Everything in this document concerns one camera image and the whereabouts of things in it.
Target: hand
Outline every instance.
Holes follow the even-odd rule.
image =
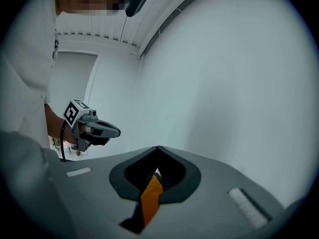
[[[79,123],[79,135],[85,132],[85,125]],[[72,135],[72,130],[69,124],[65,126],[63,140],[69,142],[70,144],[76,144],[76,139]]]

